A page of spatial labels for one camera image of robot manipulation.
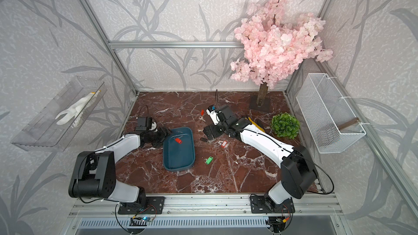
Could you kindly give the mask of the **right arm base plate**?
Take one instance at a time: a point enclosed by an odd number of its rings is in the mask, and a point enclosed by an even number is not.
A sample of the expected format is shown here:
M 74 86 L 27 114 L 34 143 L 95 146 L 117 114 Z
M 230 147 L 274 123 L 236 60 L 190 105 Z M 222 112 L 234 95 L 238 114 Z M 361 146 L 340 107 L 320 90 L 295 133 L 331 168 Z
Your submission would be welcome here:
M 280 204 L 275 203 L 267 195 L 250 194 L 249 196 L 251 212 L 256 213 L 295 213 L 292 198 L 288 198 Z

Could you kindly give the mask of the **green key tag with key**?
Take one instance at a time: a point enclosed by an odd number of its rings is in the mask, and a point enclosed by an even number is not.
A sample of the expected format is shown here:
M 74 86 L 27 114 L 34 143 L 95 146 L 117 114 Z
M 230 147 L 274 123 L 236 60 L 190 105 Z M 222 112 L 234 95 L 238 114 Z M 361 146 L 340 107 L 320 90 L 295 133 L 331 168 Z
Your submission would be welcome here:
M 212 161 L 213 161 L 213 157 L 209 157 L 208 159 L 206 159 L 205 163 L 210 164 Z

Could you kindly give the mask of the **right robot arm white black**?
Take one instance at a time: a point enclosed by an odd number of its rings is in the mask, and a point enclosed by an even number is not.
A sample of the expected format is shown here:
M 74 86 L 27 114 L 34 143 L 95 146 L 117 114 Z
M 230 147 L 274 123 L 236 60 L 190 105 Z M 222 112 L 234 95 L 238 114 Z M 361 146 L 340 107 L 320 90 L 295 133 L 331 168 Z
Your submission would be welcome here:
M 307 148 L 285 144 L 268 135 L 259 125 L 247 118 L 238 118 L 227 105 L 206 109 L 212 124 L 204 134 L 213 140 L 222 134 L 257 149 L 281 169 L 281 179 L 265 195 L 265 206 L 277 210 L 286 201 L 301 199 L 318 177 Z

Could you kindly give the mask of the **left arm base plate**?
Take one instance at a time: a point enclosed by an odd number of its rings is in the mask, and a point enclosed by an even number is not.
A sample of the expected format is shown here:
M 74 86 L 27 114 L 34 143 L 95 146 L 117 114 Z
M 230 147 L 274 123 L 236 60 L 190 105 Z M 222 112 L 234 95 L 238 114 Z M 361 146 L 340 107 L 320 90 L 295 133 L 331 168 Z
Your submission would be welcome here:
M 145 205 L 138 202 L 122 203 L 118 209 L 120 215 L 139 215 L 139 214 L 162 214 L 164 206 L 164 196 L 147 196 Z

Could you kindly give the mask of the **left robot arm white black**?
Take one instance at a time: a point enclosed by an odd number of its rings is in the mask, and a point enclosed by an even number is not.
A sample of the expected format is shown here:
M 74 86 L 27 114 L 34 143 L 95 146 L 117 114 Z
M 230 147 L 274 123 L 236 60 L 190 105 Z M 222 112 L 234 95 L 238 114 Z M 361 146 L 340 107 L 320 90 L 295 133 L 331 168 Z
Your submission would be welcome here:
M 116 163 L 127 154 L 145 144 L 161 145 L 172 131 L 158 126 L 150 117 L 139 119 L 135 131 L 95 151 L 79 153 L 69 184 L 69 196 L 88 203 L 85 198 L 108 200 L 147 207 L 148 201 L 142 187 L 128 185 L 116 178 Z

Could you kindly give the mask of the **teal plastic storage box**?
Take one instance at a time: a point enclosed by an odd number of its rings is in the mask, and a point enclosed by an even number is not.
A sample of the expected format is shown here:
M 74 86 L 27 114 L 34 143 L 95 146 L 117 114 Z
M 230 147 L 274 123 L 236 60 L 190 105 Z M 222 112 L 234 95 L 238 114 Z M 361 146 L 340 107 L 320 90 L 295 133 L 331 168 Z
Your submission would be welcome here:
M 175 138 L 181 139 L 182 143 L 177 143 Z M 172 129 L 172 133 L 163 143 L 164 168 L 172 172 L 188 170 L 194 165 L 195 159 L 192 130 L 189 127 Z

